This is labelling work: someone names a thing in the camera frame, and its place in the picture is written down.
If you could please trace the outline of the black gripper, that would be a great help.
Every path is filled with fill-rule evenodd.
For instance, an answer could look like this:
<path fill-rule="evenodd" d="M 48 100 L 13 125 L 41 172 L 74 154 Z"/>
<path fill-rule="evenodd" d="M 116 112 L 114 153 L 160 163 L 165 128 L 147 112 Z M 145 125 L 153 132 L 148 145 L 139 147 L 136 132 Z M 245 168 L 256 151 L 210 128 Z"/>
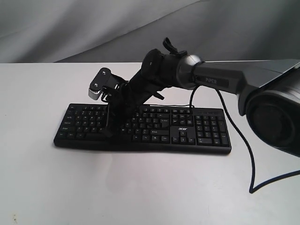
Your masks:
<path fill-rule="evenodd" d="M 141 68 L 129 81 L 117 79 L 120 83 L 115 85 L 105 109 L 103 133 L 106 137 L 120 136 L 127 120 L 154 94 L 178 86 L 176 69 L 179 61 L 180 53 L 176 50 L 163 54 L 153 49 L 146 54 Z"/>

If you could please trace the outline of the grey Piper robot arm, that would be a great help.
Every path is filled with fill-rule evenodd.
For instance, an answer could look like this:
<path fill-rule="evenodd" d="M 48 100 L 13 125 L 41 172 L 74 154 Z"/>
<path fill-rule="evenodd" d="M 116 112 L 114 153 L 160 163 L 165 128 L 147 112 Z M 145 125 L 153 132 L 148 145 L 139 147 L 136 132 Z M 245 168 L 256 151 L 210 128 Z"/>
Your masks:
<path fill-rule="evenodd" d="M 156 92 L 209 87 L 237 96 L 238 111 L 266 144 L 300 154 L 300 61 L 203 61 L 182 51 L 148 52 L 140 70 L 119 81 L 108 105 L 105 134 L 114 136 L 133 112 Z"/>

